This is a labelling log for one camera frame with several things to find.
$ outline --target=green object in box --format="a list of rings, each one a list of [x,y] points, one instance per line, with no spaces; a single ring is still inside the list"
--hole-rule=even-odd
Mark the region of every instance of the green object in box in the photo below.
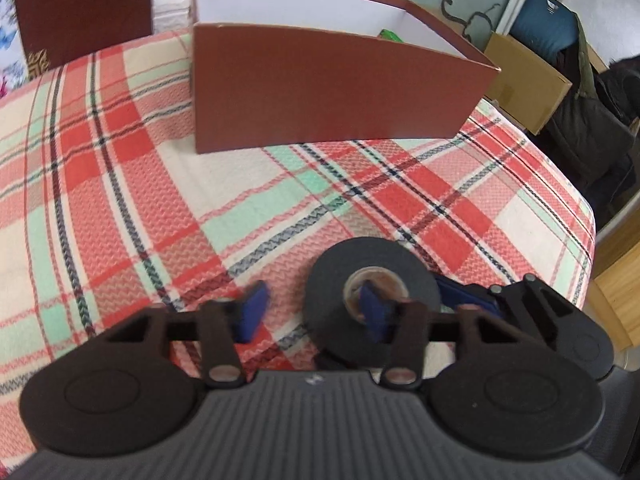
[[[386,30],[386,28],[383,28],[380,31],[380,34],[378,34],[379,38],[384,38],[385,40],[391,40],[391,41],[397,41],[398,43],[404,43],[404,41],[402,41],[400,38],[398,38],[398,35],[394,32],[391,32],[390,30]]]

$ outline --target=red plaid fabric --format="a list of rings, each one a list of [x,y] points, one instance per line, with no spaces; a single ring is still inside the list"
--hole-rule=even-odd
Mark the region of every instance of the red plaid fabric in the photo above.
[[[534,272],[584,301],[591,210],[488,103],[449,140],[195,155],[189,43],[109,48],[0,104],[0,478],[33,451],[18,396],[34,371],[149,303],[189,310],[266,280],[241,358],[309,368],[306,275],[346,238],[397,240],[461,282]],[[196,373],[193,345],[174,359]]]

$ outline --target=wooden furniture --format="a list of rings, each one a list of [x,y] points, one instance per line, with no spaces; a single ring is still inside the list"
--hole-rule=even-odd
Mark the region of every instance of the wooden furniture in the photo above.
[[[640,345],[640,209],[597,245],[588,303],[616,349]]]
[[[15,0],[15,6],[31,77],[153,31],[152,0]]]

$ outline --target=cardboard box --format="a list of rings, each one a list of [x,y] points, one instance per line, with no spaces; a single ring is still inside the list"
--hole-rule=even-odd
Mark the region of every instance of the cardboard box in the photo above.
[[[199,153],[453,137],[499,72],[407,0],[192,0],[191,19]]]
[[[493,33],[484,54],[502,69],[486,96],[532,134],[539,133],[572,83],[511,36]]]

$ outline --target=screw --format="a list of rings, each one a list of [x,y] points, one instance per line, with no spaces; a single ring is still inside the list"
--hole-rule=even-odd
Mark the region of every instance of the screw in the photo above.
[[[233,365],[218,365],[209,370],[209,377],[218,383],[232,383],[240,374],[241,371]]]
[[[417,379],[415,372],[409,368],[389,368],[385,377],[392,384],[412,384]]]

